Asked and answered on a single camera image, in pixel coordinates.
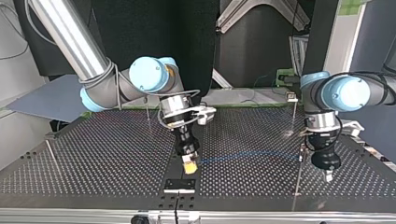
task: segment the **silver robot arm segment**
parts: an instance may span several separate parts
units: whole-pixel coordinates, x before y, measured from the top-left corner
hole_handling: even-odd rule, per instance
[[[80,97],[87,109],[100,112],[117,105],[121,108],[146,95],[159,96],[163,113],[163,118],[159,113],[159,122],[175,135],[175,149],[185,173],[193,174],[199,143],[192,135],[192,124],[206,125],[216,109],[191,105],[191,97],[199,91],[184,91],[175,60],[141,57],[120,72],[99,49],[71,0],[25,1],[76,71],[83,84]]]

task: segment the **robotic arm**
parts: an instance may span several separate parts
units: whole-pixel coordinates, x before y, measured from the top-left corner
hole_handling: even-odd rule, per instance
[[[385,73],[345,72],[330,76],[320,72],[303,76],[305,144],[312,145],[312,163],[327,181],[341,166],[334,145],[343,129],[336,111],[355,111],[367,105],[396,105],[396,76]]]
[[[216,109],[191,106],[191,97],[199,91],[184,91],[175,60],[141,57],[120,72],[96,45],[70,0],[32,0],[30,5],[78,74],[83,84],[82,103],[100,112],[116,105],[121,108],[123,103],[146,95],[159,96],[163,112],[159,121],[175,135],[185,173],[193,174],[199,143],[192,134],[192,124],[206,125]]]

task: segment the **wire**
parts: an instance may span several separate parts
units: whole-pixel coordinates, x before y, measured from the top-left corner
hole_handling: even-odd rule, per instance
[[[326,79],[324,79],[319,85],[318,88],[314,94],[314,98],[312,98],[311,95],[311,101],[322,111],[327,111],[326,109],[324,109],[320,104],[318,104],[318,95],[321,92],[321,90],[323,89],[323,87],[332,79],[334,79],[335,77],[340,77],[340,76],[345,76],[345,75],[349,75],[352,77],[367,77],[370,78],[380,84],[382,84],[384,86],[384,88],[388,91],[390,91],[390,93],[393,96],[394,102],[391,105],[395,105],[396,104],[396,91],[386,82],[380,79],[377,79],[375,77],[371,77],[372,75],[376,75],[376,76],[383,76],[383,77],[396,77],[393,74],[389,74],[389,73],[378,73],[378,72],[369,72],[369,71],[359,71],[359,72],[343,72],[343,73],[338,73],[335,75],[332,75],[330,77],[327,77]]]
[[[51,43],[52,45],[56,46],[56,43],[53,42],[52,40],[46,38],[43,34],[41,34],[41,32],[37,29],[37,27],[35,27],[35,24],[32,21],[32,16],[30,14],[30,5],[29,5],[29,0],[24,0],[25,2],[25,13],[26,13],[26,17],[27,20],[29,21],[30,26],[33,28],[33,30],[35,31],[36,34],[38,34],[41,38],[43,38],[45,41]]]
[[[15,30],[15,32],[17,32],[17,34],[23,39],[25,40],[25,37],[23,35],[23,33],[14,26],[14,23],[12,23],[12,21],[8,18],[8,16],[6,15],[6,13],[4,12],[4,10],[2,9],[2,7],[7,8],[10,12],[12,12],[12,14],[14,14],[15,18],[18,19],[18,13],[14,10],[14,8],[12,8],[11,6],[7,5],[6,3],[0,2],[0,11],[3,14],[3,16],[6,18],[9,26]]]
[[[101,83],[103,80],[105,80],[106,78],[112,76],[112,72],[113,70],[115,71],[115,78],[116,78],[116,94],[117,94],[117,105],[119,110],[122,110],[122,103],[121,103],[121,99],[120,99],[120,92],[121,92],[121,88],[120,88],[120,78],[124,79],[132,88],[135,89],[134,84],[131,82],[131,80],[129,80],[123,73],[121,73],[119,71],[119,68],[117,67],[117,65],[115,63],[113,63],[109,58],[108,59],[108,66],[106,71],[96,77],[87,79],[87,80],[79,80],[79,83],[83,84],[86,90],[89,90],[95,86],[97,86],[99,83]],[[174,96],[174,95],[180,95],[180,94],[190,94],[193,93],[191,95],[191,97],[199,94],[199,90],[193,90],[193,91],[180,91],[180,92],[174,92],[174,93],[163,93],[163,94],[159,94],[159,93],[148,93],[148,92],[144,92],[147,95],[154,95],[154,96]],[[160,122],[160,124],[168,129],[174,129],[183,125],[187,125],[190,123],[195,122],[196,120],[198,120],[198,117],[196,117],[195,119],[191,119],[189,121],[183,122],[181,124],[178,124],[176,127],[169,127],[167,126],[163,120],[161,119],[161,112],[162,112],[162,108],[161,108],[161,104],[159,104],[160,110],[158,111],[158,121]]]
[[[161,124],[163,127],[167,128],[167,129],[179,128],[179,127],[181,127],[181,126],[194,123],[196,120],[199,119],[199,117],[196,117],[196,118],[194,118],[194,119],[190,119],[189,121],[184,121],[184,122],[182,122],[182,123],[179,123],[177,126],[169,127],[168,125],[166,125],[166,124],[163,122],[163,119],[161,118],[161,112],[162,112],[162,109],[161,109],[161,106],[160,106],[160,111],[159,111],[158,114],[157,114],[157,119],[158,119],[158,121],[160,122],[160,124]]]
[[[308,148],[310,151],[322,152],[322,151],[329,150],[329,149],[331,149],[332,147],[335,146],[335,144],[337,143],[338,138],[341,136],[341,133],[343,132],[343,129],[344,129],[344,127],[343,127],[343,121],[341,121],[341,119],[338,118],[338,116],[335,116],[335,118],[338,120],[338,123],[339,123],[339,125],[340,125],[340,130],[338,131],[337,135],[335,136],[334,141],[332,141],[332,142],[331,142],[328,146],[326,146],[326,147],[323,147],[323,148],[315,148],[315,149],[313,149],[313,148],[311,148],[311,147],[308,146],[307,135],[306,135],[305,138],[304,138],[304,144],[305,144],[306,148]]]
[[[6,13],[3,11],[3,9],[2,9],[1,7],[5,7],[5,8],[7,8],[8,10],[10,10],[10,11],[15,15],[16,18],[18,18],[17,12],[16,12],[11,6],[9,6],[9,5],[5,4],[5,3],[0,2],[0,12],[1,12],[1,13],[3,14],[3,16],[6,18],[7,22],[9,23],[9,26],[18,34],[18,36],[19,36],[20,38],[22,38],[23,40],[25,40],[23,34],[20,33],[20,31],[17,29],[17,27],[14,26],[14,24],[12,23],[12,21],[8,18],[8,16],[6,15]],[[26,51],[27,51],[28,49],[29,49],[29,45],[28,45],[28,43],[26,42],[26,47],[24,48],[24,50],[23,50],[21,53],[18,53],[18,54],[12,55],[12,56],[7,56],[7,57],[4,57],[4,58],[0,58],[0,60],[8,60],[8,59],[17,58],[17,57],[21,56],[22,54],[26,53]]]
[[[0,60],[7,60],[7,59],[13,59],[13,58],[19,57],[19,56],[21,56],[22,54],[26,53],[26,51],[27,51],[28,49],[29,49],[29,45],[26,44],[25,49],[24,49],[21,53],[18,53],[18,54],[16,54],[16,55],[12,55],[12,56],[9,56],[9,57],[5,57],[5,58],[0,58]]]

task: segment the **white wall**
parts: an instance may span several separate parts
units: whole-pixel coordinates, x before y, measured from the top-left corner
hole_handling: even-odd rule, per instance
[[[365,7],[366,5],[362,5],[357,15],[336,17],[324,64],[324,70],[330,74],[349,71]]]
[[[12,0],[0,2],[13,6]],[[21,32],[15,16],[7,9],[2,9]],[[4,59],[23,52],[26,44],[0,12],[0,170],[37,146],[50,131],[47,119],[13,113],[4,108],[16,98],[44,84],[30,50],[19,57]]]

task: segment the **metal table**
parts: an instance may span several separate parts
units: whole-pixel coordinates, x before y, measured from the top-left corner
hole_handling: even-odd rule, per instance
[[[295,119],[288,106],[219,108],[211,123],[194,127],[202,156],[194,175],[183,175],[174,136],[155,113],[93,114],[22,155],[0,171],[0,223],[128,223],[136,214],[163,223],[396,223],[396,174],[349,137],[337,144],[343,166],[333,182],[299,162],[301,108]],[[195,193],[163,193],[168,179],[194,179]]]

